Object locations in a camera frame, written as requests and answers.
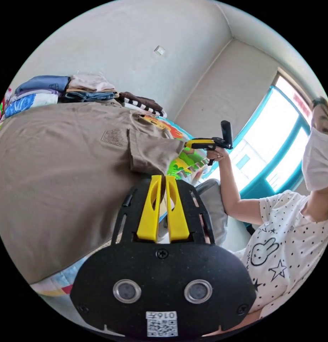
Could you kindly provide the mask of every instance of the qr code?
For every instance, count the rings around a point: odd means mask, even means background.
[[[176,312],[147,312],[148,337],[178,336]]]

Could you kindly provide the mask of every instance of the woman's arm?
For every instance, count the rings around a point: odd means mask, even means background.
[[[243,328],[243,327],[245,327],[245,326],[247,326],[249,324],[252,324],[252,323],[256,322],[257,320],[259,320],[260,319],[260,314],[261,314],[261,310],[254,311],[252,313],[249,313],[244,318],[244,320],[240,324],[236,325],[235,327],[233,327],[231,329],[228,329],[228,330],[225,330],[225,331],[222,331],[221,330],[221,326],[220,326],[218,331],[212,332],[212,333],[204,335],[204,336],[220,335],[220,334],[224,334],[226,332],[230,332],[230,331],[234,331],[234,330]]]
[[[228,153],[219,161],[219,169],[222,203],[226,214],[242,222],[262,225],[260,201],[258,199],[241,199]]]

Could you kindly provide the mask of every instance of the white polka dot t-shirt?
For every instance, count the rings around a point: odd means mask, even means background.
[[[264,224],[247,247],[234,254],[246,266],[256,289],[250,312],[260,318],[284,304],[305,282],[328,244],[328,220],[302,216],[308,197],[292,191],[260,200]]]

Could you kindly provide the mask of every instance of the window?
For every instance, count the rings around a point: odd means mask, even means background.
[[[241,170],[246,164],[247,162],[250,161],[250,157],[248,155],[244,155],[241,160],[236,164],[236,167]]]
[[[291,174],[297,169],[302,160],[307,140],[308,136],[305,130],[301,128],[284,158],[266,178],[266,181],[275,192],[288,181]]]
[[[252,182],[257,182],[259,175],[266,173],[261,181],[267,182],[275,193],[300,166],[308,139],[311,110],[298,91],[278,74],[254,116],[254,122],[249,120],[230,151],[236,185],[241,192]],[[216,163],[204,179],[209,178],[220,178]]]

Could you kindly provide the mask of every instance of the black and white striped fabric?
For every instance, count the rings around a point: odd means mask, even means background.
[[[139,101],[133,101],[133,100],[130,100],[130,99],[125,97],[125,103],[131,104],[131,105],[133,105],[135,107],[138,107],[138,108],[140,108],[142,110],[145,110],[145,111],[149,112],[149,114],[152,114],[152,115],[155,115],[155,116],[161,116],[163,118],[167,117],[167,114],[165,113],[164,110],[161,110],[161,111],[154,110],[153,108],[145,106],[144,104],[142,104]]]

